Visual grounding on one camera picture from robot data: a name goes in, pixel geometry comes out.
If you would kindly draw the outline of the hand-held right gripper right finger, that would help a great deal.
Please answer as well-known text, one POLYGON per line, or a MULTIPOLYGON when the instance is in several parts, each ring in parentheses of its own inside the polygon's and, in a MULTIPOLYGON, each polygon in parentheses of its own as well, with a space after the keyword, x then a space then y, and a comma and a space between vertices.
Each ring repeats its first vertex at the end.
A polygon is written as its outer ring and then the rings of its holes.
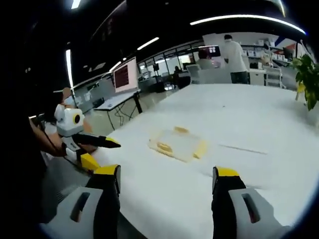
POLYGON ((237 171, 215 166, 212 173, 214 239, 281 239, 291 230, 277 221, 273 206, 247 187, 237 171))

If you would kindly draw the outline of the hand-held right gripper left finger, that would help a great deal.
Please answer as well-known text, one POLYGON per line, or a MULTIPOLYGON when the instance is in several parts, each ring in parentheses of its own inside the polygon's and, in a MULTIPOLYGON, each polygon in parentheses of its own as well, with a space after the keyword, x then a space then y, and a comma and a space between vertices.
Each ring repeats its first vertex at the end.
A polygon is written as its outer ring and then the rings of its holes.
POLYGON ((116 239, 120 211, 121 166, 97 168, 85 187, 77 187, 57 205, 41 229, 50 239, 116 239))

